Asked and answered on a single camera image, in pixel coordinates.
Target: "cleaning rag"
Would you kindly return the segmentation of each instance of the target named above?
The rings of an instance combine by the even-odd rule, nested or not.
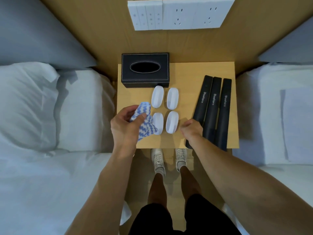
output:
[[[130,122],[134,121],[139,115],[146,113],[147,117],[145,121],[139,128],[139,138],[138,141],[142,140],[144,137],[150,136],[157,132],[157,128],[153,125],[153,117],[151,113],[151,105],[149,102],[141,102],[138,108],[136,109],[134,115],[131,117]]]

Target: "tissue box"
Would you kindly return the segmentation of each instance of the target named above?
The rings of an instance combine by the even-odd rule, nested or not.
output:
[[[121,81],[126,88],[168,87],[170,54],[122,54]]]

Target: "wooden wall panel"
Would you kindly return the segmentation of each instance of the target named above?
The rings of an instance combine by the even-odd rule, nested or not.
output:
[[[236,0],[217,29],[135,31],[127,0],[41,0],[117,79],[122,53],[170,52],[171,62],[235,61],[236,73],[313,15],[313,0]]]

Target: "shoelace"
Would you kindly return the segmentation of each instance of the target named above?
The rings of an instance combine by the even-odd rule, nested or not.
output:
[[[156,168],[163,167],[162,161],[163,161],[163,158],[161,154],[157,154],[154,156],[154,163],[155,163]]]
[[[180,162],[180,161],[185,162],[185,156],[184,156],[184,150],[183,149],[177,149],[177,158],[178,158],[178,162]]]

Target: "gray panel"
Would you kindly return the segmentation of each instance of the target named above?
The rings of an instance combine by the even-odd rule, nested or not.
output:
[[[259,56],[263,62],[312,63],[313,17]]]
[[[40,0],[0,0],[0,65],[32,61],[57,69],[96,65]]]

